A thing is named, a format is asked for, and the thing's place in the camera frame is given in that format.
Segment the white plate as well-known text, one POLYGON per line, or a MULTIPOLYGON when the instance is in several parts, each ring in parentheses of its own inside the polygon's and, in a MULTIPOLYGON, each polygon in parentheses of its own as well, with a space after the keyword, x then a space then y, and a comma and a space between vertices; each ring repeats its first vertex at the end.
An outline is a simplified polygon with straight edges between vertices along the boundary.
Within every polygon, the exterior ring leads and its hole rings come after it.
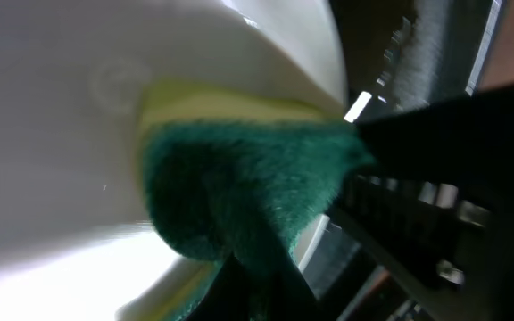
POLYGON ((0 320, 158 320, 201 265, 148 223, 137 103, 184 78, 345 112, 326 0, 0 0, 0 320))

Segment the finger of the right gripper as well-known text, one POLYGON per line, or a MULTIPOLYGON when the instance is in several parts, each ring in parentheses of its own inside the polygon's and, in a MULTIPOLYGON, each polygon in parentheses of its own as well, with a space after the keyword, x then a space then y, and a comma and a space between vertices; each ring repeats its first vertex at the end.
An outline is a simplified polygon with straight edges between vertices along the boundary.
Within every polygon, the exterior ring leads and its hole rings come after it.
POLYGON ((435 320, 514 320, 514 186, 356 176, 329 215, 435 320))
POLYGON ((385 176, 514 191, 514 84, 357 128, 385 176))

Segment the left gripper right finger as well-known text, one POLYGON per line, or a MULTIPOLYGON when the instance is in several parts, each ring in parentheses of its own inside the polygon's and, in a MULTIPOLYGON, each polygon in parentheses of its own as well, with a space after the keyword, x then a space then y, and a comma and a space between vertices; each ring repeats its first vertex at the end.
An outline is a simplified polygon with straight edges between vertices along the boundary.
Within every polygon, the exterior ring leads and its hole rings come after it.
POLYGON ((319 304, 288 253, 282 251, 276 263, 267 287, 268 320, 321 320, 319 304))

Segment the green scrubbing sponge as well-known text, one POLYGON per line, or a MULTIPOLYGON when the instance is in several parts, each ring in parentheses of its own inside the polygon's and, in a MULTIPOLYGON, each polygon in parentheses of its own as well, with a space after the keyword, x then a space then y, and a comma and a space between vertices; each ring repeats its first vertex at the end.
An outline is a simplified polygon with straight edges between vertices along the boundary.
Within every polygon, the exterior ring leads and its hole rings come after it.
POLYGON ((331 206, 349 174, 376 161, 339 115, 170 79, 142 93, 136 148, 153 228, 201 265, 144 320, 184 320, 230 255, 251 282, 250 320, 268 320, 268 281, 281 252, 294 262, 301 232, 331 206))

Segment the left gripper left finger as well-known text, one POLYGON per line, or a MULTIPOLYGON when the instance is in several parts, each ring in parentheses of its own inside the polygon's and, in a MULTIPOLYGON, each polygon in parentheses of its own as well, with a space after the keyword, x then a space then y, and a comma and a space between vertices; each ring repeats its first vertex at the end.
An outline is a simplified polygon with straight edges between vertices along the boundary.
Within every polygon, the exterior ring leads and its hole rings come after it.
POLYGON ((251 282, 245 268, 230 255, 208 292, 186 321, 249 321, 251 282))

